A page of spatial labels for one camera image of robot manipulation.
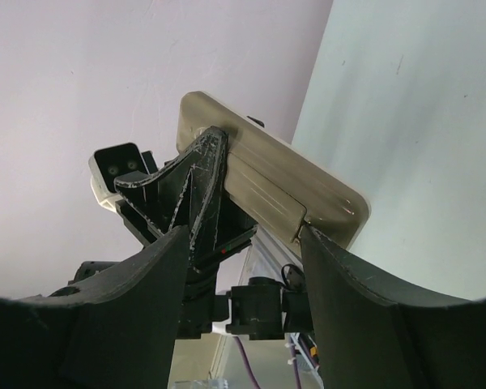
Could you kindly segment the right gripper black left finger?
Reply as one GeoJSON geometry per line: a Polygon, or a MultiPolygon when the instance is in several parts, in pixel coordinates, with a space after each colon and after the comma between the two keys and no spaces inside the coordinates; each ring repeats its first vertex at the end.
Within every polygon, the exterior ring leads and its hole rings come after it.
{"type": "Polygon", "coordinates": [[[50,296],[0,297],[0,388],[165,388],[189,255],[177,227],[50,296]]]}

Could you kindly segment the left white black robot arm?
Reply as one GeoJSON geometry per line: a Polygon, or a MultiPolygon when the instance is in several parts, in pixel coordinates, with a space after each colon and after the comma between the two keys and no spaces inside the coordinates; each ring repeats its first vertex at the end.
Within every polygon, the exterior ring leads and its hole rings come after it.
{"type": "Polygon", "coordinates": [[[133,143],[95,151],[89,160],[98,190],[142,244],[120,263],[84,263],[74,285],[107,279],[115,298],[91,304],[76,324],[87,344],[157,333],[197,339],[216,323],[231,336],[279,340],[313,329],[304,286],[257,276],[217,293],[220,264],[248,247],[257,223],[224,189],[228,135],[211,126],[178,157],[158,169],[133,143]]]}

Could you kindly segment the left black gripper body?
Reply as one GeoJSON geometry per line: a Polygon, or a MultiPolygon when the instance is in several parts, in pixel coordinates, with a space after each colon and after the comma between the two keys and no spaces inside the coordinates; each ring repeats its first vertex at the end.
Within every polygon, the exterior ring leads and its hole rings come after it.
{"type": "Polygon", "coordinates": [[[222,198],[215,212],[208,212],[190,234],[188,280],[207,277],[214,268],[255,234],[257,221],[230,198],[222,198]]]}

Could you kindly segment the white remote control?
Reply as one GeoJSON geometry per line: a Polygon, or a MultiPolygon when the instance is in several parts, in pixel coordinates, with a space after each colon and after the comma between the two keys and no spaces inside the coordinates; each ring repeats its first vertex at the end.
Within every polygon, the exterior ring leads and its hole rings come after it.
{"type": "Polygon", "coordinates": [[[185,151],[211,127],[228,135],[224,189],[229,198],[290,251],[301,252],[307,224],[344,248],[354,242],[371,213],[360,192],[212,95],[186,93],[177,150],[185,151]]]}

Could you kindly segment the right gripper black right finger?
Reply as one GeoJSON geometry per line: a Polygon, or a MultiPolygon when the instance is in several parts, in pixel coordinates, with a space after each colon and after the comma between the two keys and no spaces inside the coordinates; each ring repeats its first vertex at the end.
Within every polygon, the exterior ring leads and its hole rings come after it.
{"type": "Polygon", "coordinates": [[[301,258],[327,388],[486,388],[486,297],[402,280],[314,227],[301,258]]]}

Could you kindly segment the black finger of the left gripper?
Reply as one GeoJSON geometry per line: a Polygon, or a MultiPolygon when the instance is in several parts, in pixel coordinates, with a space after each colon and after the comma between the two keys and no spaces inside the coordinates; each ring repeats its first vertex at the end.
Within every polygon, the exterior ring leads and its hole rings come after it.
{"type": "Polygon", "coordinates": [[[252,121],[252,122],[255,122],[256,124],[258,124],[259,126],[265,126],[264,122],[257,119],[257,118],[253,118],[251,116],[247,116],[247,118],[252,121]]]}
{"type": "Polygon", "coordinates": [[[194,270],[215,253],[227,156],[228,135],[211,126],[158,172],[114,179],[115,189],[153,238],[178,226],[188,229],[194,270]]]}

